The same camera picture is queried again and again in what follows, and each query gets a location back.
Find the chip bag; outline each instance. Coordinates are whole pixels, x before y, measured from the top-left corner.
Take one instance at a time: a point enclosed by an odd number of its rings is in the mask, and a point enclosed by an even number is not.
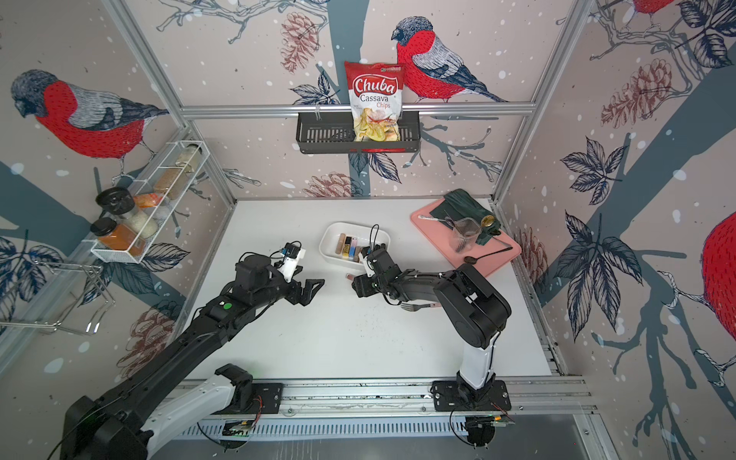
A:
[[[400,141],[404,69],[400,64],[345,62],[356,141]]]

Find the metal fork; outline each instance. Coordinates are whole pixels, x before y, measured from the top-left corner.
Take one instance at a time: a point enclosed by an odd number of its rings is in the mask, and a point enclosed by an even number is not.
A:
[[[406,311],[417,311],[420,308],[427,308],[427,307],[441,307],[442,304],[439,302],[432,302],[432,303],[422,303],[422,304],[416,304],[416,303],[406,303],[401,302],[401,308]]]

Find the white table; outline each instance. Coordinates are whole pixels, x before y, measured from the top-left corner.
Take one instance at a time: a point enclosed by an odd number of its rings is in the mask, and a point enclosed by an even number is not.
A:
[[[243,252],[268,255],[287,241],[307,251],[295,277],[324,278],[309,306],[280,300],[258,321],[205,359],[188,378],[209,378],[233,363],[255,378],[451,378],[462,360],[463,340],[441,308],[407,312],[381,295],[359,299],[348,270],[326,262],[318,246],[333,222],[378,223],[391,236],[389,253],[404,269],[452,269],[409,221],[430,199],[240,201],[205,277],[195,309],[235,279]],[[509,301],[512,315],[494,356],[499,376],[550,375],[511,264],[488,277]]]

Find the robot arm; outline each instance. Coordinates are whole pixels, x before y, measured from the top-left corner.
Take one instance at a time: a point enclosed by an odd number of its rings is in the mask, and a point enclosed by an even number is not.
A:
[[[472,390],[482,388],[491,373],[495,341],[511,316],[506,299],[469,263],[439,274],[402,272],[384,248],[370,252],[365,260],[374,274],[353,279],[358,297],[380,292],[402,302],[440,302],[466,342],[460,377]]]
[[[303,250],[297,249],[296,253],[303,255]],[[252,376],[229,364],[218,369],[206,386],[159,408],[162,414],[150,418],[199,363],[258,318],[258,308],[268,308],[283,298],[295,305],[308,305],[325,281],[306,280],[302,288],[300,282],[291,280],[292,272],[297,274],[301,268],[295,263],[287,266],[287,281],[264,255],[249,255],[238,262],[236,280],[202,307],[199,316],[166,349],[101,397],[81,397],[67,410],[61,460],[144,460],[180,433],[181,423],[188,426],[231,401],[246,408],[252,402],[247,400],[248,395],[252,398],[248,391]]]

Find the measuring cup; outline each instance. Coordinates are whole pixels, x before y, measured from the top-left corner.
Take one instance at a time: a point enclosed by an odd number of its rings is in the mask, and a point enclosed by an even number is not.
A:
[[[472,217],[456,220],[450,236],[450,247],[458,253],[470,251],[478,240],[481,230],[480,224]]]

